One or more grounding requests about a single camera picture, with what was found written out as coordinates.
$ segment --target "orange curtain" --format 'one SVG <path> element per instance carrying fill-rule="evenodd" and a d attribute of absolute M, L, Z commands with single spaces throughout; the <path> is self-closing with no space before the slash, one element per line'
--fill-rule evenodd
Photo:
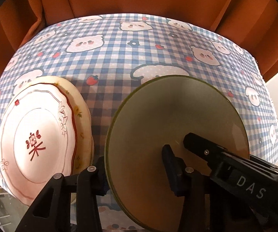
<path fill-rule="evenodd" d="M 0 75 L 18 47 L 46 25 L 87 15 L 132 12 L 214 31 L 249 51 L 266 81 L 278 72 L 275 0 L 6 0 L 0 7 Z"/>

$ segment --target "plate with floral pattern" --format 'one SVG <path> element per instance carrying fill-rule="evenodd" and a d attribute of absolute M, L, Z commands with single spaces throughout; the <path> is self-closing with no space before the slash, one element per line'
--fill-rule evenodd
<path fill-rule="evenodd" d="M 35 84 L 9 103 L 0 128 L 0 166 L 12 194 L 33 200 L 55 173 L 72 173 L 77 132 L 69 101 L 52 84 Z"/>

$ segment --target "silver screw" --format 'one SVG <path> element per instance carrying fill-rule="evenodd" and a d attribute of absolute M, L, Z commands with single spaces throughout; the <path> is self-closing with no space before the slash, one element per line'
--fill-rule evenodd
<path fill-rule="evenodd" d="M 185 172 L 192 173 L 192 172 L 194 172 L 194 169 L 192 167 L 186 167 Z"/>
<path fill-rule="evenodd" d="M 89 167 L 87 168 L 87 170 L 88 170 L 89 172 L 94 172 L 94 171 L 96 170 L 96 167 L 95 167 L 95 166 L 89 166 Z"/>
<path fill-rule="evenodd" d="M 53 175 L 53 178 L 58 180 L 62 177 L 62 174 L 61 173 L 56 173 L 55 175 Z"/>

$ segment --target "checkered tablecloth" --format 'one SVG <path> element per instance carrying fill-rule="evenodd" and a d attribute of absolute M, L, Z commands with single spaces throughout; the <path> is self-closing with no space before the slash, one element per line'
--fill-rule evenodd
<path fill-rule="evenodd" d="M 276 113 L 255 59 L 218 34 L 151 15 L 76 18 L 42 30 L 17 50 L 0 78 L 0 124 L 19 87 L 39 76 L 63 77 L 90 109 L 97 158 L 123 99 L 145 81 L 167 74 L 190 75 L 224 93 L 245 125 L 251 153 L 278 160 Z M 120 210 L 110 194 L 98 201 Z"/>

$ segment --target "cartoon bear face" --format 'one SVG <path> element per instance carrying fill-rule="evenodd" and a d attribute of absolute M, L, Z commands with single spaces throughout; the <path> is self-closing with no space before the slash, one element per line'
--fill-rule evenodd
<path fill-rule="evenodd" d="M 121 26 L 120 29 L 123 31 L 132 31 L 132 32 L 137 32 L 137 31 L 144 31 L 144 30 L 151 30 L 152 27 L 148 25 L 144 21 L 133 21 L 133 22 L 120 22 Z"/>
<path fill-rule="evenodd" d="M 168 18 L 168 20 L 169 20 L 168 24 L 173 26 L 173 27 L 176 27 L 177 29 L 180 29 L 180 30 L 183 30 L 183 31 L 192 31 L 191 26 L 189 26 L 185 22 L 181 22 L 181 21 L 174 20 L 174 19 L 169 19 L 169 18 Z"/>
<path fill-rule="evenodd" d="M 219 52 L 223 54 L 230 54 L 230 51 L 221 43 L 211 41 L 211 43 L 214 45 L 215 49 L 217 49 Z"/>
<path fill-rule="evenodd" d="M 260 79 L 260 77 L 256 73 L 254 73 L 254 72 L 251 72 L 251 75 L 252 75 L 252 77 L 254 79 L 254 82 L 257 85 L 262 86 L 262 80 Z"/>
<path fill-rule="evenodd" d="M 18 62 L 19 56 L 20 56 L 20 55 L 16 55 L 16 56 L 12 57 L 12 58 L 10 59 L 9 63 L 7 64 L 7 66 L 5 67 L 5 70 L 4 70 L 4 71 L 8 71 L 8 70 L 10 70 L 13 66 L 15 66 L 16 63 Z"/>
<path fill-rule="evenodd" d="M 211 51 L 200 49 L 194 46 L 190 46 L 195 58 L 205 64 L 212 66 L 219 66 L 219 62 Z"/>
<path fill-rule="evenodd" d="M 244 54 L 244 51 L 242 48 L 240 48 L 240 46 L 237 46 L 235 43 L 232 43 L 232 46 L 234 47 L 234 49 L 241 55 Z"/>
<path fill-rule="evenodd" d="M 245 95 L 248 97 L 252 105 L 254 106 L 260 105 L 259 93 L 255 91 L 253 88 L 247 87 L 245 89 Z"/>
<path fill-rule="evenodd" d="M 85 23 L 89 23 L 89 22 L 95 22 L 97 20 L 102 19 L 101 16 L 87 16 L 87 17 L 80 17 L 78 18 L 78 22 L 85 22 Z"/>
<path fill-rule="evenodd" d="M 75 53 L 89 51 L 104 45 L 102 35 L 78 37 L 72 40 L 66 52 Z"/>
<path fill-rule="evenodd" d="M 40 35 L 39 37 L 36 38 L 36 40 L 34 42 L 34 45 L 35 44 L 39 44 L 39 43 L 47 40 L 48 38 L 52 37 L 53 35 L 55 35 L 55 30 L 47 32 L 47 33 L 45 33 L 43 35 Z"/>
<path fill-rule="evenodd" d="M 270 137 L 271 143 L 274 145 L 276 142 L 276 132 L 275 132 L 274 125 L 270 126 L 269 137 Z"/>
<path fill-rule="evenodd" d="M 43 71 L 40 69 L 35 69 L 23 74 L 14 82 L 13 94 L 16 95 L 20 91 L 20 88 L 42 75 Z"/>
<path fill-rule="evenodd" d="M 166 64 L 155 65 L 142 65 L 136 67 L 131 73 L 130 77 L 133 79 L 141 79 L 141 84 L 161 76 L 166 75 L 185 75 L 189 76 L 189 73 L 177 66 Z"/>

